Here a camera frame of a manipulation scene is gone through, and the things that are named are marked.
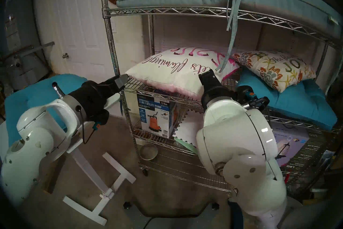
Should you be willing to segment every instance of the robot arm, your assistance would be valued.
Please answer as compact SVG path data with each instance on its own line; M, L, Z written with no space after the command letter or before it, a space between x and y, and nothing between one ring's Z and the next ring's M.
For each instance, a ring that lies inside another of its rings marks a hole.
M269 100L256 97L241 105L233 100L241 95L222 86L212 70L199 78L205 110L204 128L197 133L199 158L210 174L221 175L231 184L242 210L274 228L285 209L286 187L275 160L272 129L254 108L265 107Z
M119 101L118 93L127 79L127 75L122 75L100 84L87 81L68 95L54 82L59 99L31 108L19 118L17 130L22 139L8 149L1 169L1 185L13 205L18 206L28 196L32 186L39 181L40 170L69 148L71 138L84 123L107 123L109 112L106 109ZM47 108L57 112L67 132Z

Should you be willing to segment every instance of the pink pillow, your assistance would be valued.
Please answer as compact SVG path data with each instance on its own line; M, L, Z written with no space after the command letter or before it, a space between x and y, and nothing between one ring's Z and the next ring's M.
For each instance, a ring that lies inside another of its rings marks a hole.
M210 69L222 81L235 72L239 65L229 59L225 69L215 69L225 55L195 47L182 47L160 52L132 67L126 73L155 88L179 92L195 100L201 99L204 88L198 75Z

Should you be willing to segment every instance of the throw pillow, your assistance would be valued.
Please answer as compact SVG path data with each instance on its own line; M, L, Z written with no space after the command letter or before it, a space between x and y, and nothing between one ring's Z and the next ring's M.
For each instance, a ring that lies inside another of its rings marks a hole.
M215 69L224 57L223 54L203 48L175 48L150 56L126 73L158 89L179 92L200 100L204 88L199 74L212 69L218 80L222 81L239 68L234 60L229 59L224 71L217 72Z
M302 80L316 77L311 65L286 52L237 51L233 53L233 58L280 93Z

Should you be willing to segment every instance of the green paper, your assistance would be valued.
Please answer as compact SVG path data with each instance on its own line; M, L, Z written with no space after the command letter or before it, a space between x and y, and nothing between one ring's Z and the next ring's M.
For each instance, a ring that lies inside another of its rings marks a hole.
M195 154L198 154L198 150L192 144L184 142L181 139L178 139L176 137L174 137L174 140L179 142L182 146L186 147L187 149L189 149L190 151L194 152Z

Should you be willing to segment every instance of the product box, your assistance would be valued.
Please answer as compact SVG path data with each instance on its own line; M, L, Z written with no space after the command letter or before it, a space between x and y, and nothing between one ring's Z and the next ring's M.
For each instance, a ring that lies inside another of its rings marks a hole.
M308 141L309 135L305 128L298 126L271 122L271 127L277 144L276 161L279 166L286 166Z
M180 112L179 104L146 95L137 95L142 129L169 138Z
M306 165L308 165L312 158L316 158L317 154L320 154L325 150L324 144L326 143L327 139L323 132L307 129L307 133L309 135L309 140L286 164L287 169L296 171L302 170Z

